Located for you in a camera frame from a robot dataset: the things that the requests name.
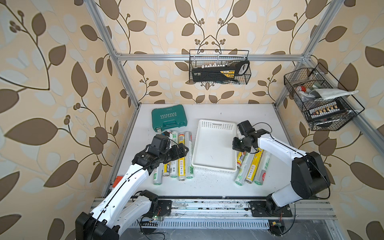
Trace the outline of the red cube plug adapter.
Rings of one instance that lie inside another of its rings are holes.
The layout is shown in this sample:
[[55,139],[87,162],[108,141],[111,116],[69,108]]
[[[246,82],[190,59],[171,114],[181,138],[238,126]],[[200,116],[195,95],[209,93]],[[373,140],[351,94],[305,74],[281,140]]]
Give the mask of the red cube plug adapter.
[[123,176],[117,176],[114,183],[113,183],[113,188],[115,188],[118,183],[122,180]]

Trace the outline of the right aluminium frame post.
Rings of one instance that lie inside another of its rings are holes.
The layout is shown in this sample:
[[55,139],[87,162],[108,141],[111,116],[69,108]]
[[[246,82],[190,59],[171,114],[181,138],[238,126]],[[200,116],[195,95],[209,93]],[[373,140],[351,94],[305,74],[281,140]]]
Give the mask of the right aluminium frame post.
[[[282,19],[276,22],[278,32],[288,32],[291,34],[291,41],[287,51],[279,50],[269,54],[272,61],[292,62],[294,69],[297,70],[304,63],[311,59],[311,54],[316,46],[321,42],[321,37],[335,18],[342,7],[343,1],[306,1],[306,7],[302,14],[294,13],[293,19]],[[313,25],[309,33],[309,41],[304,50],[297,54],[292,54],[292,46],[296,36],[303,26],[310,20],[321,16],[320,21]]]

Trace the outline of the yellow red wrap roll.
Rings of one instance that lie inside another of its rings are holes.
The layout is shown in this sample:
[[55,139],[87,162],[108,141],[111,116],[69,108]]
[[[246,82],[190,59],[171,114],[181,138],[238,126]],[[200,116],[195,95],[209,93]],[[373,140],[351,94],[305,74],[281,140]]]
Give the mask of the yellow red wrap roll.
[[[169,139],[172,138],[172,133],[170,131],[164,131],[163,134],[167,136]],[[170,176],[170,163],[164,164],[163,167],[163,177],[169,177]]]

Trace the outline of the green plastic tool case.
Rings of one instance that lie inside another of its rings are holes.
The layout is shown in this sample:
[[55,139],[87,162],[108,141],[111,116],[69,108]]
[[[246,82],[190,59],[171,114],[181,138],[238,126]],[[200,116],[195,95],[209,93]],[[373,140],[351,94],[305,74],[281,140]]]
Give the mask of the green plastic tool case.
[[152,127],[157,133],[187,125],[188,120],[182,105],[152,110]]

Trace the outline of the socket bit set tray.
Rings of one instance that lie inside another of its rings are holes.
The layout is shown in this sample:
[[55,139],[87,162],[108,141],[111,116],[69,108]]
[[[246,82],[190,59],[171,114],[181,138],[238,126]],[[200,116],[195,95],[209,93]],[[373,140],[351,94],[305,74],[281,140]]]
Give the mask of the socket bit set tray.
[[334,101],[313,109],[308,110],[311,119],[327,118],[347,112],[340,101]]

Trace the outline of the white barcode wrap roll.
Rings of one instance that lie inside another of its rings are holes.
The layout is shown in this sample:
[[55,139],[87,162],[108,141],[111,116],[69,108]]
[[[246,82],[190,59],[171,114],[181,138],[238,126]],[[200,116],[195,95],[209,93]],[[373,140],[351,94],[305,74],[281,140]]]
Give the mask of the white barcode wrap roll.
[[163,163],[160,163],[159,166],[154,170],[154,185],[158,186],[162,184],[163,177]]

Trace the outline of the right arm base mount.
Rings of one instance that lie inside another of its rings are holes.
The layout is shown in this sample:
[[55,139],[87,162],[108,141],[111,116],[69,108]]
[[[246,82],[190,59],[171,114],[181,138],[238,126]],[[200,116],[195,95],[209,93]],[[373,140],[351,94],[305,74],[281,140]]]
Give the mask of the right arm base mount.
[[293,213],[289,205],[277,207],[272,201],[251,201],[249,209],[253,217],[293,217]]

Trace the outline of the white folded paper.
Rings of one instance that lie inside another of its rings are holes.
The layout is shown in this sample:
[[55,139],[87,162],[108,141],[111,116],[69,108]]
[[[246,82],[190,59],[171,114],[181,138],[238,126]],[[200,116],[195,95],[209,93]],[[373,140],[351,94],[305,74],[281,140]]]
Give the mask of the white folded paper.
[[317,99],[331,100],[342,96],[350,96],[359,91],[345,91],[340,89],[315,89],[309,95]]

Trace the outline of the white green label wrap roll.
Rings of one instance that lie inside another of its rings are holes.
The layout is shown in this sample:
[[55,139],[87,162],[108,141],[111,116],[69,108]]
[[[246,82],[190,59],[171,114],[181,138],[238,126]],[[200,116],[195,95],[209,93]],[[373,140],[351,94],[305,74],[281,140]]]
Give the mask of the white green label wrap roll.
[[[172,131],[172,136],[171,136],[172,145],[175,145],[178,143],[178,137],[179,137],[179,132]],[[177,178],[178,177],[178,160],[172,161],[170,167],[171,167],[170,177]]]

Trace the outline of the white perforated plastic basket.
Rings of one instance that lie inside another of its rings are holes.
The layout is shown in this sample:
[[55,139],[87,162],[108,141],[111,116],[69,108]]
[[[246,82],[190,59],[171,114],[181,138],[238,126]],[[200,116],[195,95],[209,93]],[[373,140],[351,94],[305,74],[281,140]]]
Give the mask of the white perforated plastic basket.
[[199,120],[192,166],[210,171],[236,172],[236,151],[233,150],[236,136],[235,123]]

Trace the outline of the aluminium frame post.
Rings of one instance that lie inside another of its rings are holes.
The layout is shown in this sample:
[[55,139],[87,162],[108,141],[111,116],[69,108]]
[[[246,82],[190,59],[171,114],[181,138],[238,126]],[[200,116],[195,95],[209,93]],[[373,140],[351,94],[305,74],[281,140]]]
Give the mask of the aluminium frame post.
[[100,33],[100,37],[103,40],[104,45],[105,45],[108,53],[111,56],[112,62],[114,63],[116,70],[118,72],[118,75],[120,76],[120,78],[122,80],[123,86],[126,88],[126,91],[132,100],[133,106],[136,109],[139,109],[140,103],[137,99],[137,96],[134,92],[132,85],[129,82],[128,76],[124,70],[122,63],[118,60],[118,56],[119,56],[118,52],[116,51],[116,49],[113,45],[113,42],[112,42],[112,39],[110,38],[107,27],[104,25],[104,21],[101,17],[101,14],[99,13],[99,11],[97,9],[96,2],[95,1],[88,1],[88,0],[85,0],[84,2],[86,4],[87,10],[88,10],[90,16],[92,17],[92,19],[96,25],[97,30]]
[[[282,19],[276,22],[278,32],[288,32],[291,34],[291,41],[287,51],[279,50],[269,54],[272,61],[292,62],[294,69],[297,70],[304,63],[311,59],[311,54],[316,46],[321,42],[321,37],[335,18],[342,7],[343,1],[306,1],[306,7],[302,14],[294,13],[293,19]],[[292,46],[296,36],[303,26],[310,20],[321,16],[320,21],[313,25],[309,33],[309,41],[304,50],[297,54],[292,54]]]

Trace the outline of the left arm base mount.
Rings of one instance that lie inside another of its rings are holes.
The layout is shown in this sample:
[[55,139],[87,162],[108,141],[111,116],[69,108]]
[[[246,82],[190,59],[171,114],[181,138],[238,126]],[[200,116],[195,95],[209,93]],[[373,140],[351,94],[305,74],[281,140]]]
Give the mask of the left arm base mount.
[[171,200],[163,200],[159,199],[159,196],[148,191],[144,190],[140,193],[140,196],[144,196],[148,198],[151,202],[151,206],[149,211],[144,214],[144,217],[154,218],[169,216],[172,211],[172,201]]

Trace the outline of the black yellow tool in basket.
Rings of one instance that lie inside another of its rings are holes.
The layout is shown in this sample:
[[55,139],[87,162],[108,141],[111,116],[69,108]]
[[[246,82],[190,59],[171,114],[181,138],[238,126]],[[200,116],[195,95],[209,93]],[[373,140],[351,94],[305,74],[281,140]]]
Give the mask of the black yellow tool in basket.
[[190,69],[190,78],[195,83],[246,84],[250,77],[250,61],[248,60],[200,65]]

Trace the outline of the yellow red wrap box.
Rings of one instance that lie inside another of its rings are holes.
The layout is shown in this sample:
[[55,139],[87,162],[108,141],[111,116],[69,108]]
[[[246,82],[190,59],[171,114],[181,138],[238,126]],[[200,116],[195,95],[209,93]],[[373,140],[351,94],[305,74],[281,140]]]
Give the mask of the yellow red wrap box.
[[246,154],[247,154],[247,152],[238,152],[238,154],[237,154],[237,169],[240,169],[240,167],[242,166]]

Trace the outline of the white green roll group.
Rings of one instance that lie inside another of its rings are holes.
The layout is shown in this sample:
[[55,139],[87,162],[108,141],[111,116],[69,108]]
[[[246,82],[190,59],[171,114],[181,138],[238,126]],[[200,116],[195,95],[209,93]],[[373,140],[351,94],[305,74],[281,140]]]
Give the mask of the white green roll group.
[[254,154],[246,153],[239,169],[238,175],[235,179],[235,183],[239,186],[242,186],[245,183],[246,176],[248,174],[250,164],[254,158]]

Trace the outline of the horizontal aluminium frame bar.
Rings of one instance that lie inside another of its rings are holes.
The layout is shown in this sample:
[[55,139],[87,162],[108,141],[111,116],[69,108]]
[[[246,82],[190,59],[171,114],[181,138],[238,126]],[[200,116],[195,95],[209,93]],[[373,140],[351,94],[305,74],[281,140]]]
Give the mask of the horizontal aluminium frame bar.
[[[300,62],[305,57],[303,55],[194,55],[196,59],[198,57],[209,58],[224,58],[224,57],[248,57],[249,61],[271,61],[271,62]],[[116,54],[119,61],[188,61],[193,55],[181,55],[181,54]]]

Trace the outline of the green white roll far right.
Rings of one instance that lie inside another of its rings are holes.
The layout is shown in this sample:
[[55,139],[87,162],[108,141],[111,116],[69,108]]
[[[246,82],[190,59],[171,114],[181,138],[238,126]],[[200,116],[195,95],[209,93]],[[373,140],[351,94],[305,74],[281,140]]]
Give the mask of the green white roll far right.
[[254,183],[259,186],[262,186],[264,184],[270,158],[271,158],[271,153],[264,151],[262,154],[261,162],[259,164],[256,176],[254,178]]

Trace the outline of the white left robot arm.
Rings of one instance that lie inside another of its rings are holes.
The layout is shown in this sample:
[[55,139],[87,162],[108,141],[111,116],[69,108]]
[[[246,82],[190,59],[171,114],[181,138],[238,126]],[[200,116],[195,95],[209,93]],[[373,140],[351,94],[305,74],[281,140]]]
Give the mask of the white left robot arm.
[[118,240],[139,217],[155,212],[158,196],[143,191],[127,203],[139,186],[160,166],[184,158],[189,148],[157,134],[151,144],[134,156],[131,166],[110,194],[89,214],[82,212],[75,221],[77,240]]

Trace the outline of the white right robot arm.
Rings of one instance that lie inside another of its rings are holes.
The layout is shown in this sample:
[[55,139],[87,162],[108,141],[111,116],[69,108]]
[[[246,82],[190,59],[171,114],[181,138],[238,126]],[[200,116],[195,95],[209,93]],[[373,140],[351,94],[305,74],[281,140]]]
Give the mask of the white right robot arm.
[[290,183],[266,197],[266,209],[270,212],[315,197],[330,188],[330,178],[317,152],[298,150],[264,129],[255,130],[249,121],[243,121],[237,127],[243,138],[233,139],[233,150],[250,153],[251,149],[260,148],[276,156],[291,169]]

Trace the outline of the yellow wrap roll group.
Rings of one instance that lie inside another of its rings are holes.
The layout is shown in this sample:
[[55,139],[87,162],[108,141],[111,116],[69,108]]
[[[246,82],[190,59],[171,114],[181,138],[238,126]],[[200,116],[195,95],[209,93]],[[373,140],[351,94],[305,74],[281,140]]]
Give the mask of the yellow wrap roll group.
[[[183,147],[185,148],[185,134],[180,133],[179,134],[179,144],[183,144]],[[178,179],[180,182],[183,182],[186,180],[186,159],[185,155],[179,159],[179,165],[178,165]]]
[[258,169],[259,164],[261,162],[263,152],[264,152],[264,150],[258,148],[256,153],[253,155],[249,171],[248,171],[247,176],[245,178],[245,182],[247,184],[253,183],[257,169]]

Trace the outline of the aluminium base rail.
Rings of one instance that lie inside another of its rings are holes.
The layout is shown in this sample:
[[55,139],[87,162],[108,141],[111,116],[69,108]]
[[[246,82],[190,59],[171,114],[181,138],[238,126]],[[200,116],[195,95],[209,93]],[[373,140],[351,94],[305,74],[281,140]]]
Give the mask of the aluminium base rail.
[[149,218],[141,216],[130,227],[138,227],[143,221],[147,228],[167,229],[269,229],[273,225],[291,228],[295,223],[324,223],[331,233],[340,227],[334,210],[328,201],[301,200],[289,204],[293,217],[253,217],[249,209],[251,201],[265,201],[251,198],[178,198],[171,200],[172,211],[169,216]]

